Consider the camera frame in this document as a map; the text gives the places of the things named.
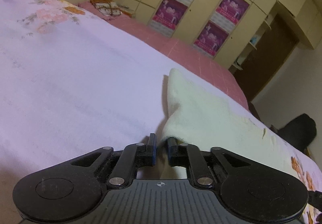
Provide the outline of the orange patterned pillow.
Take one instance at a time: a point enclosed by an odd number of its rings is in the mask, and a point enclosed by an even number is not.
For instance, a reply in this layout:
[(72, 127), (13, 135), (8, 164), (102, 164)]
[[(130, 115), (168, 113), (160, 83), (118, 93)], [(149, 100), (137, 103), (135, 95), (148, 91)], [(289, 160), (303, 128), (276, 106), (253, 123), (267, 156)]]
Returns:
[(126, 8), (119, 6), (114, 0), (90, 0), (90, 3), (104, 16), (121, 16), (133, 17), (131, 12)]

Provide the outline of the cream wardrobe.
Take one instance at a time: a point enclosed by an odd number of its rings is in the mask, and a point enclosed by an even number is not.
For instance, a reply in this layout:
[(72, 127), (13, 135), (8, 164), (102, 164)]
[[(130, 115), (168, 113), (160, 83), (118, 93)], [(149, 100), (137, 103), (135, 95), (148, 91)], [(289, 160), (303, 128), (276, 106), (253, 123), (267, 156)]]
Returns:
[(321, 0), (123, 0), (138, 21), (230, 67), (257, 43), (274, 13), (310, 49), (321, 41)]

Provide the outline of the lower left magenta poster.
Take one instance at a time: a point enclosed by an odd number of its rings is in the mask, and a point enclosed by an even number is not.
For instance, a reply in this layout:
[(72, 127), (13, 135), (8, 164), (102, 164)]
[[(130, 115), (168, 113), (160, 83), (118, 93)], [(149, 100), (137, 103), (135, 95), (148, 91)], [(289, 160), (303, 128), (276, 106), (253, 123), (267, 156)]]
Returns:
[(148, 27), (171, 38), (188, 7), (176, 0), (162, 0)]

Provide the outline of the lower right magenta poster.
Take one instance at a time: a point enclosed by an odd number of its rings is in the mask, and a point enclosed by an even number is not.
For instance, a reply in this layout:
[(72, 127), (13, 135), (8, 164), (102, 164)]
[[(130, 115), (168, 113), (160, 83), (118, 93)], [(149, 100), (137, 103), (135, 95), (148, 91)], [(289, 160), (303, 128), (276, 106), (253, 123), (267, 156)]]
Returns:
[(229, 34), (226, 31), (218, 27), (212, 21), (208, 21), (196, 38), (193, 46), (204, 51), (208, 55), (215, 57), (228, 35)]

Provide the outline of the cream white small garment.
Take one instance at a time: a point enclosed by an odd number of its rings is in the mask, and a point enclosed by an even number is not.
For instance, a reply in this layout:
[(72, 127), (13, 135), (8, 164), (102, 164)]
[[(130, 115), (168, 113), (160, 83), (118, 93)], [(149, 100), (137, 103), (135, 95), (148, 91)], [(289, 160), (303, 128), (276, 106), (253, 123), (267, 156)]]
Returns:
[(292, 171), (282, 143), (266, 126), (238, 114), (227, 99), (209, 93), (175, 68), (168, 78), (167, 102), (163, 141), (173, 137), (204, 151), (220, 147), (279, 171)]

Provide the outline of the cream corner shelf unit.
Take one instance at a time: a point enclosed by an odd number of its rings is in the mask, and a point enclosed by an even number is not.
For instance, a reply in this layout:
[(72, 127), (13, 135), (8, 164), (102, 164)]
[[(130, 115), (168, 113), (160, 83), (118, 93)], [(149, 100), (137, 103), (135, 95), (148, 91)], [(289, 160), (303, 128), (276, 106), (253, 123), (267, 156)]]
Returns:
[(252, 36), (252, 38), (249, 40), (243, 51), (240, 53), (240, 55), (237, 57), (237, 59), (234, 61), (232, 66), (229, 68), (229, 71), (234, 74), (237, 70), (242, 71), (242, 64), (244, 61), (248, 58), (249, 54), (253, 50), (257, 50), (257, 44), (261, 40), (262, 36), (267, 31), (271, 31), (271, 23), (274, 19), (276, 14), (270, 13), (266, 16), (263, 23), (260, 25), (256, 33)]

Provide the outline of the pink checked bed cover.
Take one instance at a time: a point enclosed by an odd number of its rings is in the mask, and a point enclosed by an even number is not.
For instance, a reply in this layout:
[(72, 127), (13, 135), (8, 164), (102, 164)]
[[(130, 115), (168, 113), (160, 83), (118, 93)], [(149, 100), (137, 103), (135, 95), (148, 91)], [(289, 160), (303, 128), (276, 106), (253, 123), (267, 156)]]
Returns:
[(125, 14), (116, 17), (104, 16), (88, 1), (81, 2), (78, 6), (142, 40), (248, 109), (247, 99), (232, 73), (197, 49), (179, 39), (167, 38)]

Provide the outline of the dark brown wooden door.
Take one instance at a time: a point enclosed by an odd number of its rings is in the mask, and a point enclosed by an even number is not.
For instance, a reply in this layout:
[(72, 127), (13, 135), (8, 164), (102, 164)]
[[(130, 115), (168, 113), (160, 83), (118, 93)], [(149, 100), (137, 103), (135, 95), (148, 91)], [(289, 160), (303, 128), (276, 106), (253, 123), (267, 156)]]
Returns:
[(235, 80), (249, 102), (264, 89), (299, 42), (298, 36), (279, 14), (270, 27), (242, 63), (242, 70), (234, 72)]

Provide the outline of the upper right magenta poster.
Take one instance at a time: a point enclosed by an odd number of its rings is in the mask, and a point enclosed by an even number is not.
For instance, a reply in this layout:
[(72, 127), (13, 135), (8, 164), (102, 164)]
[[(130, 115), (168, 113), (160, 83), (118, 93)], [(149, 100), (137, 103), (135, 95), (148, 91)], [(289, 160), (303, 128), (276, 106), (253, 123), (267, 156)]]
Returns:
[(249, 3), (245, 0), (222, 0), (212, 14), (210, 21), (230, 34), (248, 7)]

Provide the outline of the black chair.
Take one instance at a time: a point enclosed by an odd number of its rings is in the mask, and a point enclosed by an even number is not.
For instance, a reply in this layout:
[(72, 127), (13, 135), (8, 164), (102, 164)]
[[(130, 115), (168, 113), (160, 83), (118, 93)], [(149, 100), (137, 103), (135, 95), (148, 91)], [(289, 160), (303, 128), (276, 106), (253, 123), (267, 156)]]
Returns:
[(317, 135), (316, 123), (306, 113), (297, 116), (280, 129), (271, 125), (270, 130), (301, 152), (304, 152)]

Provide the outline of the lilac floral bed sheet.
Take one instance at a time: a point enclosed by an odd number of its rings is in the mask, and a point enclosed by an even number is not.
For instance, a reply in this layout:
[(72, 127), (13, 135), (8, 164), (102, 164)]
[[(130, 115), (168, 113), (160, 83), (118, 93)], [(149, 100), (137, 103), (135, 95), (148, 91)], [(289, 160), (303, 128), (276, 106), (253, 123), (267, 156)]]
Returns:
[[(12, 190), (22, 177), (103, 146), (123, 149), (150, 133), (161, 136), (173, 68), (255, 119), (217, 87), (86, 10), (64, 0), (1, 0), (1, 223), (20, 222)], [(289, 174), (321, 190), (317, 164), (279, 141)]]

